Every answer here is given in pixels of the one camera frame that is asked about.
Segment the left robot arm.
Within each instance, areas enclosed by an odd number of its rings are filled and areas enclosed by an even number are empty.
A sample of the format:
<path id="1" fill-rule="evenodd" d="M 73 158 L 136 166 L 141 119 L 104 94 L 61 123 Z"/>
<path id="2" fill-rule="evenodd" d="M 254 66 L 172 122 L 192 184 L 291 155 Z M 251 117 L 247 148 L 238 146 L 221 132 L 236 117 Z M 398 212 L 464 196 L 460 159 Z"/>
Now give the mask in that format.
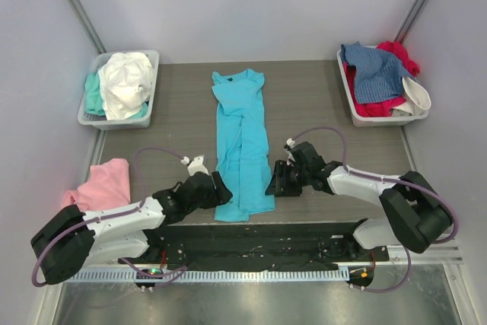
<path id="1" fill-rule="evenodd" d="M 150 247 L 147 232 L 182 221 L 197 209 L 222 206 L 232 197 L 220 173 L 197 172 L 127 206 L 86 212 L 66 206 L 30 241 L 37 258 L 31 282 L 38 288 L 56 285 L 91 264 L 144 256 Z"/>

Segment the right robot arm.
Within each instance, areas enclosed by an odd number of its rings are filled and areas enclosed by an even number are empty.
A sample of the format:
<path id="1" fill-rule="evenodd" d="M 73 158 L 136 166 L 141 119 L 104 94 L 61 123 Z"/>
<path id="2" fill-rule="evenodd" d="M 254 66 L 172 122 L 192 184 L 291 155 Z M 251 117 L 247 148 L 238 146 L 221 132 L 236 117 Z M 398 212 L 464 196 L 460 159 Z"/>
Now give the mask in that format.
<path id="1" fill-rule="evenodd" d="M 350 234 L 363 250 L 401 245 L 424 253 L 454 224 L 454 217 L 424 177 L 409 171 L 402 176 L 381 176 L 353 170 L 339 161 L 326 162 L 309 142 L 288 140 L 287 160 L 275 163 L 266 195 L 300 196 L 306 186 L 317 192 L 349 196 L 379 206 L 380 219 L 364 218 Z"/>

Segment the cyan t shirt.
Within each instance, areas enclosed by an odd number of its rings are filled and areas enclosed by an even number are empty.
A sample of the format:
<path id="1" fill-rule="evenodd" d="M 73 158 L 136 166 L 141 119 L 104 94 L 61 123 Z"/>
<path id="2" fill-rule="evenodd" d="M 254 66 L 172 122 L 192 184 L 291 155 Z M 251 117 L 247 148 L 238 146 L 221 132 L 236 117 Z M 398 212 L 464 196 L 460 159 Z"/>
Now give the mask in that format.
<path id="1" fill-rule="evenodd" d="M 248 221 L 271 212 L 275 199 L 266 194 L 272 178 L 266 131 L 263 86 L 265 75 L 246 69 L 234 75 L 212 73 L 217 100 L 217 166 L 231 200 L 215 209 L 214 220 Z"/>

